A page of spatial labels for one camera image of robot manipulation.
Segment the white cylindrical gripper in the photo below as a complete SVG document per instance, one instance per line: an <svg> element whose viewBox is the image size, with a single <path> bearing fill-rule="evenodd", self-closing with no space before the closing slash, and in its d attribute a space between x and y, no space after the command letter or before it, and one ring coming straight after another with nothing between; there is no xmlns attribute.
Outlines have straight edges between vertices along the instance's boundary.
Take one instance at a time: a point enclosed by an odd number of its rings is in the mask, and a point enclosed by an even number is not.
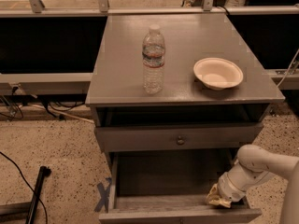
<svg viewBox="0 0 299 224"><path fill-rule="evenodd" d="M218 180L218 185L214 184L212 186L206 196L206 203L230 208L231 202L239 202L246 195L245 186L246 179L244 169L241 166L234 166L229 172L225 172L221 175Z"/></svg>

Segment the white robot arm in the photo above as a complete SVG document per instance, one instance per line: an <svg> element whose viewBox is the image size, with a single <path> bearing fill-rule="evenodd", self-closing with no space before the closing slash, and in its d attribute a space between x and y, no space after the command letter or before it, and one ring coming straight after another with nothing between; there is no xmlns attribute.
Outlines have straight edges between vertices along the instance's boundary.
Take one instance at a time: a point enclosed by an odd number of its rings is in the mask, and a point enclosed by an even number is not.
<svg viewBox="0 0 299 224"><path fill-rule="evenodd" d="M231 207L253 186L274 175L288 181L279 224L299 224L299 158L269 152L256 145L244 145L236 154L233 167L225 172L206 196L206 203Z"/></svg>

